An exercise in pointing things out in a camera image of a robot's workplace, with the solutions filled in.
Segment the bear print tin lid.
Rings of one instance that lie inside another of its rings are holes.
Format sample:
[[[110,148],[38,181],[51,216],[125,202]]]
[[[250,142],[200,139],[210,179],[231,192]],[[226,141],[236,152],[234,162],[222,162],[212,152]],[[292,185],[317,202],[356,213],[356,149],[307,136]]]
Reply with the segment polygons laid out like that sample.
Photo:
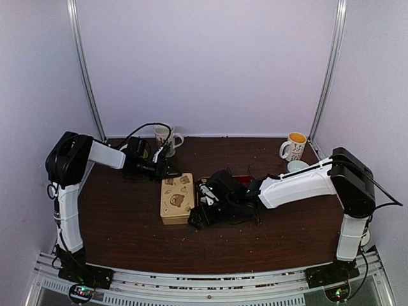
[[[195,207],[192,173],[166,178],[161,182],[160,216],[186,215]]]

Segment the beige tin box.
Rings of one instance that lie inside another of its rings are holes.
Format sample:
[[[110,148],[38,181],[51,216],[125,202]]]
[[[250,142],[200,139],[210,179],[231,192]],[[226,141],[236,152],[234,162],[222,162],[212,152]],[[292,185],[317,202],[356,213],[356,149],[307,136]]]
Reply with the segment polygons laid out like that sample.
[[[189,214],[186,215],[168,215],[162,216],[162,222],[164,225],[183,225],[188,224]]]

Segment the metal tongs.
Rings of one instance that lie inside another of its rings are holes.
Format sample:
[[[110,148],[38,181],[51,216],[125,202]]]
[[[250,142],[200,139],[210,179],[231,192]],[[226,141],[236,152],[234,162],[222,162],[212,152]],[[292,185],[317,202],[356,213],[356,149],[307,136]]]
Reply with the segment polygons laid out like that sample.
[[[254,181],[256,179],[256,177],[251,173],[251,166],[249,165],[247,167],[247,174],[250,177],[250,182]],[[256,212],[253,215],[253,219],[254,219],[254,223],[256,226],[260,226],[262,224],[262,219],[261,219],[261,213],[260,212]]]

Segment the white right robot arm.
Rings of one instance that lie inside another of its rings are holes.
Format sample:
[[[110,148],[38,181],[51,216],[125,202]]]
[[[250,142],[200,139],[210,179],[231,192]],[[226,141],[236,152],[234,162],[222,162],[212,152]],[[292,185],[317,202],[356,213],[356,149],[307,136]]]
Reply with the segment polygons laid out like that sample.
[[[331,281],[341,281],[356,259],[364,229],[375,205],[374,175],[343,147],[318,163],[294,172],[271,175],[244,184],[228,170],[215,172],[195,183],[196,195],[205,199],[192,208],[188,223],[198,230],[239,217],[254,216],[260,209],[317,196],[336,195],[344,210],[336,260],[327,267]]]

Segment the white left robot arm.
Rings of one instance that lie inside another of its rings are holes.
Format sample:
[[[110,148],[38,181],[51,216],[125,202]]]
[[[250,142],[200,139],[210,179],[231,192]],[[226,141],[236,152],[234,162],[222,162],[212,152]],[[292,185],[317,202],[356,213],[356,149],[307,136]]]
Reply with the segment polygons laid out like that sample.
[[[65,132],[49,153],[45,168],[50,181],[47,192],[54,200],[54,220],[57,225],[57,255],[62,269],[78,283],[87,282],[92,270],[86,265],[85,249],[80,234],[78,195],[87,163],[93,162],[121,170],[126,177],[141,175],[153,181],[179,177],[171,172],[167,155],[171,149],[165,138],[152,159],[145,159],[145,140],[130,136],[119,150],[95,140],[89,135]]]

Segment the white cup near arm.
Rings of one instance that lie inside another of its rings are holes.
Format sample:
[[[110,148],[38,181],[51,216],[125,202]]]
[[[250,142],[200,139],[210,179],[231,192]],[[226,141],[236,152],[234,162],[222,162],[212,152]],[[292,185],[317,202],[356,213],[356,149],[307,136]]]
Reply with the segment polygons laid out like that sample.
[[[370,242],[370,230],[367,229],[361,236],[360,245],[363,247],[366,246],[369,242]]]

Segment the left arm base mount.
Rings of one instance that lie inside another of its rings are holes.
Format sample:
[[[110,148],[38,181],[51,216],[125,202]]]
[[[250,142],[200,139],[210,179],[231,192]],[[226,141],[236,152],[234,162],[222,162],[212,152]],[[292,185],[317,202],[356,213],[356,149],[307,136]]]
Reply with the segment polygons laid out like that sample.
[[[64,267],[59,270],[58,277],[90,288],[110,289],[114,271],[108,268],[86,266],[85,270],[69,270]]]

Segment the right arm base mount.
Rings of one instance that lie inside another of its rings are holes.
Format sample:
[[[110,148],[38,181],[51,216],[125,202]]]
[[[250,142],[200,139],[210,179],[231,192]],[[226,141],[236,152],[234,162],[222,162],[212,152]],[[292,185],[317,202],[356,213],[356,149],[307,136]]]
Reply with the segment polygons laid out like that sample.
[[[357,268],[333,268],[329,266],[308,268],[305,271],[310,289],[345,282],[360,275]]]

